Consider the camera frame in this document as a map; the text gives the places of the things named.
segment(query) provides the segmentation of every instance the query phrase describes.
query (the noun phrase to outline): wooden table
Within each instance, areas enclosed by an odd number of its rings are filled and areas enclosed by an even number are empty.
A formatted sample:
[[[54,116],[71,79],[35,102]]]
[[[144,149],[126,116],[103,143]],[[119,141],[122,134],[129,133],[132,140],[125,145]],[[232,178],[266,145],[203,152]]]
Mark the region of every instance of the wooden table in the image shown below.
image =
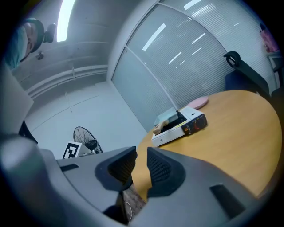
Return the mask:
[[[208,126],[190,136],[160,146],[214,164],[258,196],[271,179],[281,152],[281,126],[273,107],[261,96],[242,90],[209,96],[200,109]],[[132,172],[134,186],[147,201],[151,187],[147,147],[150,131],[140,143]]]

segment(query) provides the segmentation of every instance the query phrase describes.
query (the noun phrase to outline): office chair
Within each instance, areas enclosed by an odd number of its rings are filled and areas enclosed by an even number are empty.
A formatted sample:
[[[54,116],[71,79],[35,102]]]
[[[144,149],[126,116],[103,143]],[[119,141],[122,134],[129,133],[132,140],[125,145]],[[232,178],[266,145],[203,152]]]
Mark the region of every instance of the office chair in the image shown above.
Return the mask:
[[[235,69],[225,77],[225,90],[258,92],[267,101],[271,102],[269,87],[265,79],[242,61],[237,52],[230,51],[224,57],[226,57],[228,64]]]

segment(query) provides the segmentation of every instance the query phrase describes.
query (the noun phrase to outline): fan grille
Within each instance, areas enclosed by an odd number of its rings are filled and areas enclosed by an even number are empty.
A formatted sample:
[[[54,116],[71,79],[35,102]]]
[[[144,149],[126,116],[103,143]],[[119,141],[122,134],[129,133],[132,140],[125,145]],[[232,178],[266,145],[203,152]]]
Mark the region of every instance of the fan grille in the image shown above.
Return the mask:
[[[73,140],[74,142],[84,144],[89,150],[94,151],[95,153],[103,152],[99,142],[96,140],[93,134],[81,126],[75,128],[73,132]]]

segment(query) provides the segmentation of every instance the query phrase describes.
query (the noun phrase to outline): pink mousepad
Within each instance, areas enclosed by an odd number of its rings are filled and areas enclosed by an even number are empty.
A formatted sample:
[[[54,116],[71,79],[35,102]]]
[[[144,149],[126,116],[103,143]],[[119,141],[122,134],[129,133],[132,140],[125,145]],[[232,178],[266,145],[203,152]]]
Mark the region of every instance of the pink mousepad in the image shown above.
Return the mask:
[[[187,104],[187,106],[189,106],[191,108],[199,109],[199,108],[205,106],[207,102],[208,102],[208,96],[203,96],[203,97],[194,99],[189,104]]]

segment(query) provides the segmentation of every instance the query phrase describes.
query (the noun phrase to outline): fluorescent light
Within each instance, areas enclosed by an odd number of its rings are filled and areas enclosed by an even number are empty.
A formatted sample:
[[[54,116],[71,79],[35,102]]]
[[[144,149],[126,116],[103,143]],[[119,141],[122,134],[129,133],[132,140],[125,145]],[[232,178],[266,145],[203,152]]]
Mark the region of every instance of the fluorescent light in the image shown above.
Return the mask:
[[[196,40],[194,40],[191,44],[194,44],[196,41],[198,41],[200,38],[202,38],[203,36],[205,36],[205,33],[203,33],[201,36],[199,36]]]
[[[70,14],[75,0],[63,0],[57,23],[57,42],[65,41],[67,39],[67,29]]]
[[[150,44],[154,41],[154,39],[161,33],[161,31],[163,31],[163,29],[166,27],[166,25],[163,23],[158,29],[157,31],[155,31],[155,33],[151,36],[151,38],[148,40],[148,42],[145,44],[145,46],[143,47],[142,50],[147,50],[148,47],[150,46]]]
[[[180,54],[181,54],[181,52],[179,52],[173,59],[171,59],[169,64],[171,64],[171,62],[174,61]]]
[[[201,50],[201,47],[197,51],[200,51],[200,50]],[[197,51],[195,51],[192,55],[194,55]]]
[[[190,7],[192,7],[193,5],[195,5],[196,3],[200,2],[201,0],[192,0],[190,1],[188,4],[186,4],[183,8],[185,10],[189,9]]]

